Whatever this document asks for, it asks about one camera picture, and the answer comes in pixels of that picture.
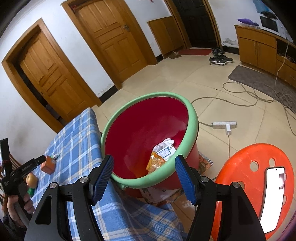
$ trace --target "tiled floor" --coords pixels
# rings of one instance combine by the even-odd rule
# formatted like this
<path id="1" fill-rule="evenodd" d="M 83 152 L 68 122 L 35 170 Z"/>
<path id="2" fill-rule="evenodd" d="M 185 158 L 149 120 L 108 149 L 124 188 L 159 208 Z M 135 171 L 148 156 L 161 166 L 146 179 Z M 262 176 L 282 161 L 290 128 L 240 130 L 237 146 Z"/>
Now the tiled floor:
<path id="1" fill-rule="evenodd" d="M 123 88 L 102 106 L 94 107 L 100 130 L 104 129 L 108 119 L 124 104 L 137 96 L 153 92 L 175 92 L 190 101 L 211 96 L 238 104 L 255 103 L 255 99 L 247 93 L 230 93 L 222 89 L 223 83 L 229 81 L 229 74 L 240 64 L 238 55 L 228 53 L 227 56 L 234 58 L 234 63 L 226 66 L 211 66 L 208 63 L 209 56 L 182 56 L 177 59 L 165 59 L 155 66 L 145 67 L 126 80 Z M 242 87 L 237 84 L 228 84 L 225 87 L 231 91 L 243 91 Z M 256 93 L 262 98 L 267 97 L 259 91 Z M 193 106 L 201 122 L 238 122 L 237 129 L 233 129 L 230 136 L 231 155 L 256 142 L 270 143 L 286 153 L 296 171 L 296 136 L 289 129 L 284 109 L 280 103 L 258 101 L 253 107 L 241 107 L 217 99 L 202 99 L 196 101 Z M 289 120 L 296 132 L 296 120 L 292 118 Z M 214 161 L 206 175 L 210 178 L 216 177 L 228 159 L 228 138 L 225 130 L 213 130 L 200 125 L 197 145 L 203 154 Z M 276 240 L 288 224 L 296 210 L 295 197 L 294 194 L 286 220 L 269 240 Z M 194 217 L 194 207 L 185 196 L 179 198 L 173 207 L 182 220 L 185 230 L 188 231 Z"/>

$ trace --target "door frame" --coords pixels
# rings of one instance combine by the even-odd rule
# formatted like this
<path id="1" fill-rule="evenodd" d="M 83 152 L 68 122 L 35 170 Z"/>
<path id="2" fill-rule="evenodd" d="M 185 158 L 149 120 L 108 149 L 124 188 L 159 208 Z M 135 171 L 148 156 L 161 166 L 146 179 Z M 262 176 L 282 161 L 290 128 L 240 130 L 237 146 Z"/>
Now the door frame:
<path id="1" fill-rule="evenodd" d="M 183 38 L 184 46 L 187 49 L 191 48 L 191 43 L 190 43 L 188 34 L 186 32 L 184 23 L 183 23 L 183 21 L 181 19 L 181 16 L 180 16 L 180 14 L 179 14 L 179 12 L 177 10 L 177 7 L 175 6 L 173 0 L 164 0 L 164 1 L 165 1 L 166 5 L 167 5 L 171 15 L 174 17 L 175 23 L 179 27 L 179 30 L 180 30 L 182 38 Z M 220 34 L 219 34 L 219 28 L 217 26 L 217 22 L 216 22 L 216 19 L 214 17 L 211 6 L 210 6 L 208 0 L 202 0 L 202 1 L 203 1 L 204 5 L 205 5 L 205 9 L 206 9 L 206 11 L 207 11 L 207 13 L 209 15 L 210 20 L 211 20 L 211 24 L 212 24 L 212 27 L 213 27 L 213 30 L 214 30 L 214 33 L 215 33 L 217 46 L 222 48 L 221 38 L 220 38 Z"/>
<path id="2" fill-rule="evenodd" d="M 33 95 L 31 90 L 22 80 L 21 76 L 18 74 L 14 64 L 18 61 L 20 51 L 25 47 L 25 45 L 30 41 L 30 39 L 38 32 L 43 32 L 45 37 L 48 39 L 49 43 L 56 51 L 62 62 L 69 69 L 73 77 L 79 82 L 84 91 L 89 95 L 89 97 L 94 101 L 97 106 L 100 106 L 102 102 L 95 95 L 95 93 L 90 89 L 87 83 L 83 80 L 74 66 L 71 64 L 65 53 L 62 51 L 60 46 L 57 44 L 47 26 L 45 25 L 42 18 L 38 19 L 23 35 L 15 42 L 12 48 L 8 51 L 6 56 L 2 61 L 2 66 L 9 77 L 11 83 L 16 88 L 21 97 L 26 101 L 26 103 L 31 107 L 31 109 L 56 133 L 63 129 L 63 125 L 56 120 L 48 110 L 39 102 L 39 100 Z"/>
<path id="3" fill-rule="evenodd" d="M 71 6 L 80 5 L 86 2 L 95 2 L 95 0 L 67 0 L 63 2 L 61 5 L 64 8 L 65 12 L 68 14 L 69 18 L 72 20 L 82 37 L 84 38 L 85 42 L 88 44 L 100 64 L 103 66 L 104 70 L 107 72 L 117 89 L 122 88 L 122 84 L 119 78 L 119 75 L 116 74 L 112 68 L 111 63 L 108 62 L 106 57 L 104 56 L 101 49 L 96 45 L 95 41 L 93 40 L 92 36 L 88 33 L 82 23 L 74 14 Z M 128 5 L 124 0 L 112 0 L 112 3 L 115 5 L 116 9 L 119 11 L 120 15 L 124 19 L 124 21 L 128 24 L 133 37 L 135 38 L 145 60 L 147 61 L 148 65 L 155 65 L 157 64 L 156 57 L 147 41 L 147 38 L 144 35 L 138 21 L 136 20 L 135 16 L 129 9 Z"/>

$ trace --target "green bucket rim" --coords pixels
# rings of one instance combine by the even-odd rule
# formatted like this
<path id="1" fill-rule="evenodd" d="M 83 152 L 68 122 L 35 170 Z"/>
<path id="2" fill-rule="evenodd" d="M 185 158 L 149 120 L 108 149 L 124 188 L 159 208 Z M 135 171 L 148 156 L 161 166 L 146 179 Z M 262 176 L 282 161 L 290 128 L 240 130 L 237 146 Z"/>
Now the green bucket rim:
<path id="1" fill-rule="evenodd" d="M 193 105 L 190 103 L 190 101 L 187 100 L 185 97 L 175 94 L 175 93 L 170 93 L 170 92 L 151 93 L 151 94 L 147 94 L 147 95 L 138 97 L 138 98 L 130 101 L 129 103 L 125 104 L 108 121 L 108 123 L 104 129 L 104 132 L 102 134 L 102 137 L 101 137 L 101 152 L 102 152 L 103 158 L 106 155 L 105 154 L 106 137 L 107 137 L 109 129 L 110 129 L 111 125 L 113 124 L 114 120 L 130 106 L 132 106 L 140 101 L 154 98 L 154 97 L 171 97 L 171 98 L 181 101 L 186 106 L 187 111 L 188 111 L 188 125 L 187 125 L 185 135 L 184 135 L 183 140 L 181 141 L 178 149 L 176 150 L 176 152 L 171 156 L 170 159 L 168 159 L 168 161 L 163 166 L 161 166 L 156 171 L 154 171 L 146 176 L 136 178 L 136 179 L 124 179 L 124 178 L 117 176 L 113 172 L 111 177 L 114 181 L 117 182 L 118 186 L 121 189 L 125 189 L 127 187 L 136 188 L 136 189 L 147 188 L 147 187 L 151 187 L 151 186 L 154 186 L 154 185 L 162 182 L 164 179 L 168 178 L 170 175 L 172 175 L 176 171 L 175 170 L 176 156 L 183 155 L 186 158 L 189 155 L 192 147 L 194 146 L 194 144 L 196 142 L 199 124 L 198 124 L 198 118 L 197 118 L 196 111 L 195 111 Z"/>

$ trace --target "table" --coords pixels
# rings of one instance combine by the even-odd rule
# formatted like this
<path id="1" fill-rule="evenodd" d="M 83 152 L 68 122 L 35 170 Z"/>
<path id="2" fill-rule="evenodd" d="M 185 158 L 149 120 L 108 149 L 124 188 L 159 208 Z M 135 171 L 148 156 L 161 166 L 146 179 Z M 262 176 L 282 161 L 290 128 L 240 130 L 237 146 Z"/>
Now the table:
<path id="1" fill-rule="evenodd" d="M 72 120 L 50 143 L 45 155 L 60 154 L 55 172 L 48 175 L 34 170 L 39 179 L 32 200 L 37 207 L 51 182 L 59 185 L 74 183 L 102 162 L 101 134 L 96 115 L 91 108 Z M 79 241 L 73 204 L 68 204 L 69 223 L 73 241 Z M 185 240 L 181 222 L 170 204 L 161 207 L 143 203 L 135 198 L 118 194 L 109 180 L 101 201 L 93 206 L 94 215 L 105 240 Z"/>

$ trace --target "gray floor mat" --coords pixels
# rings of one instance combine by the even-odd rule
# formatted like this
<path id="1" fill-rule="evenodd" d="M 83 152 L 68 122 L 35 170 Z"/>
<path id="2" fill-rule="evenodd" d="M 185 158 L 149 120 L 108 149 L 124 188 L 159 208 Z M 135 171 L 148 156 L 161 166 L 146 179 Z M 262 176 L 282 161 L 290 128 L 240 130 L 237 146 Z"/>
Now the gray floor mat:
<path id="1" fill-rule="evenodd" d="M 275 77 L 260 73 L 256 70 L 246 68 L 243 66 L 237 66 L 232 73 L 228 76 L 230 80 L 240 82 L 254 89 L 259 90 L 268 96 L 274 98 L 274 82 Z M 291 102 L 283 101 L 286 106 L 294 113 L 296 112 L 296 89 L 288 83 L 278 79 L 276 82 L 276 91 L 283 94 L 289 94 Z"/>

